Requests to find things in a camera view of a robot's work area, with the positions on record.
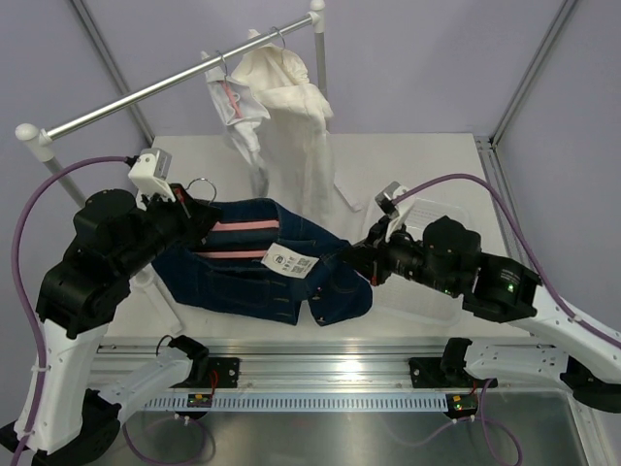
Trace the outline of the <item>pink hanger with skirt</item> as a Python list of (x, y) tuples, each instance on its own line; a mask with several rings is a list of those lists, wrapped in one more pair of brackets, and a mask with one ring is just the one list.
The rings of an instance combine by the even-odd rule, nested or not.
[(218, 208), (221, 217), (205, 238), (204, 244), (185, 247), (177, 252), (192, 258), (231, 261), (262, 258), (275, 243), (283, 226), (280, 206), (270, 198), (223, 201), (215, 184), (208, 179), (189, 183), (189, 192), (199, 193), (199, 200)]

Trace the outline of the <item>dark blue denim skirt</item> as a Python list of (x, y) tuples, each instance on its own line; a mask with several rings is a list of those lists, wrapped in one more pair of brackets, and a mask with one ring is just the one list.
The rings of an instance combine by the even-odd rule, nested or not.
[(279, 206), (283, 226), (262, 258), (205, 260), (173, 247), (151, 265), (177, 303), (195, 308), (288, 325), (304, 303), (320, 326), (366, 314), (371, 286), (339, 259), (348, 241)]

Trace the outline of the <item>white shirt garment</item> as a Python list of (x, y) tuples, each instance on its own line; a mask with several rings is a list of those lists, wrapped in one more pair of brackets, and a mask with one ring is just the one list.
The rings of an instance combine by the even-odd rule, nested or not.
[(205, 72), (212, 103), (224, 126), (228, 140), (248, 166), (253, 196), (266, 197), (270, 187), (270, 175), (267, 162), (261, 153), (260, 129), (264, 122), (271, 119), (270, 114), (255, 98), (250, 87), (234, 79), (228, 70), (228, 83), (235, 93), (243, 115), (241, 118), (236, 118), (221, 85), (223, 72), (223, 65)]

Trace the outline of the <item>pink hanger with shirt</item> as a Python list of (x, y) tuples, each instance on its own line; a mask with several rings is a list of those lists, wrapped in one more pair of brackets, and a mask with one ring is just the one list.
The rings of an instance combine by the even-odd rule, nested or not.
[(230, 87), (229, 83), (228, 83), (228, 66), (226, 63), (226, 60), (224, 58), (224, 54), (220, 51), (220, 50), (216, 50), (215, 53), (219, 56), (221, 63), (224, 67), (224, 72), (223, 72), (223, 79), (221, 82), (222, 88), (224, 90), (224, 93), (226, 94), (228, 100), (229, 100), (229, 104), (231, 105), (231, 107), (233, 108), (234, 114), (236, 118), (241, 118), (242, 112), (241, 109), (239, 107), (237, 98), (235, 97), (235, 93), (233, 92), (232, 88)]

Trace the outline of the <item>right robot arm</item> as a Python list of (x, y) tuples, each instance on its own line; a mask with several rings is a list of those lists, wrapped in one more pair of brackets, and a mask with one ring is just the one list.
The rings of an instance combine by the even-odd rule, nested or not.
[(458, 298), (464, 311), (529, 332), (543, 345), (493, 345), (453, 337), (434, 366), (410, 362), (415, 387), (470, 387), (517, 380), (558, 386), (583, 405), (620, 411), (620, 337), (580, 311), (562, 312), (542, 278), (521, 263), (482, 251), (478, 233), (443, 216), (415, 240), (405, 228), (385, 234), (383, 217), (342, 252), (372, 285), (393, 275)]

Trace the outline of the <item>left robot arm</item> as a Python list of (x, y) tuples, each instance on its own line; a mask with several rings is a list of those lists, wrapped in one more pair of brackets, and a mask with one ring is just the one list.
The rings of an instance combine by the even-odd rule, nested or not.
[(203, 243), (221, 220), (213, 204), (181, 185), (173, 198), (155, 197), (145, 209), (122, 189), (90, 196), (74, 216), (76, 236), (44, 276), (35, 309), (43, 332), (27, 404), (2, 427), (1, 444), (33, 451), (35, 465), (86, 465), (114, 442), (129, 417), (164, 390), (210, 380), (210, 351), (180, 336), (141, 368), (102, 389), (88, 385), (91, 366), (130, 281), (171, 247)]

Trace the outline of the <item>white plastic basket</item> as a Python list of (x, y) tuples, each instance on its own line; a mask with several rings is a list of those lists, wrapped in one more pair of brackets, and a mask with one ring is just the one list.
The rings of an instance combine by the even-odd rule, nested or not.
[[(405, 226), (415, 241), (422, 239), (428, 224), (443, 216), (471, 227), (469, 214), (460, 207), (416, 196), (409, 198), (406, 204), (411, 210)], [(405, 320), (450, 326), (459, 321), (461, 304), (458, 299), (392, 275), (384, 284), (374, 288), (373, 309)]]

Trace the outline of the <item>cream white long garment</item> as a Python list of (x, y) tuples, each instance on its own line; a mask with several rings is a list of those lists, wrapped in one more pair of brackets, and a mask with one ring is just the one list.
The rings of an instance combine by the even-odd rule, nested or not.
[(332, 213), (335, 160), (327, 123), (329, 102), (311, 83), (302, 58), (272, 44), (246, 53), (231, 81), (247, 86), (265, 109), (243, 134), (252, 193), (273, 197), (292, 212), (325, 226)]

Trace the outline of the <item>left rack post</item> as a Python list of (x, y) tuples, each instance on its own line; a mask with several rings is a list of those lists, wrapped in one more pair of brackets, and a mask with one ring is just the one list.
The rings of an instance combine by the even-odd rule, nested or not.
[[(15, 135), (52, 175), (64, 169), (51, 149), (51, 139), (44, 129), (31, 123), (21, 123), (16, 127)], [(58, 182), (78, 207), (82, 208), (85, 204), (85, 196), (71, 176), (65, 175)]]

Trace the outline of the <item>rack post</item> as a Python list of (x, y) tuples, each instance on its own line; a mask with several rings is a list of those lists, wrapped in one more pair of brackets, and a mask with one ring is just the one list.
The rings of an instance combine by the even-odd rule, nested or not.
[(318, 88), (325, 98), (327, 90), (327, 62), (325, 46), (326, 30), (326, 3), (324, 0), (310, 1), (311, 23), (314, 31), (315, 58), (317, 68)]
[[(51, 149), (51, 139), (44, 129), (31, 123), (21, 123), (16, 127), (15, 135), (52, 175), (64, 169)], [(65, 175), (58, 182), (78, 207), (82, 208), (85, 204), (85, 196), (71, 176)]]

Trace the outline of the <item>aluminium mounting rail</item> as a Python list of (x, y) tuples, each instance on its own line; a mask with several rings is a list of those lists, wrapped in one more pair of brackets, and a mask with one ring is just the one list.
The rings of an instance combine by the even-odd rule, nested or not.
[(550, 345), (224, 346), (209, 343), (218, 388), (238, 391), (562, 389), (570, 358)]

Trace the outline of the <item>silver clothes rack rail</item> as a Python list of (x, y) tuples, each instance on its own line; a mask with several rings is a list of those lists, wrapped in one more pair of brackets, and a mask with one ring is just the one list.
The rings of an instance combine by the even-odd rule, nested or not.
[(263, 47), (268, 43), (271, 43), (276, 37), (284, 38), (286, 35), (294, 33), (305, 27), (313, 27), (314, 29), (317, 29), (318, 25), (323, 23), (324, 17), (322, 15), (314, 12), (307, 12), (304, 16), (292, 22), (274, 27), (268, 32), (253, 36), (252, 38), (247, 39), (229, 50), (224, 52), (215, 52), (207, 60), (201, 60), (197, 64), (183, 69), (172, 76), (151, 83), (133, 92), (124, 94), (116, 100), (103, 105), (102, 107), (91, 110), (83, 115), (53, 126), (52, 128), (41, 129), (40, 135), (43, 138), (43, 145), (50, 145), (53, 142), (94, 123), (95, 121), (129, 108), (166, 89), (188, 81), (199, 74), (203, 74), (214, 67), (224, 65), (225, 62), (235, 56)]

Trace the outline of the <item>right rack post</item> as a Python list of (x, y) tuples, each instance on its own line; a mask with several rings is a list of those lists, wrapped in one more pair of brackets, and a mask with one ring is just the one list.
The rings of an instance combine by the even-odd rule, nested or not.
[(311, 23), (314, 31), (315, 58), (317, 68), (318, 88), (325, 98), (327, 90), (327, 62), (325, 46), (326, 30), (326, 3), (324, 0), (310, 1)]

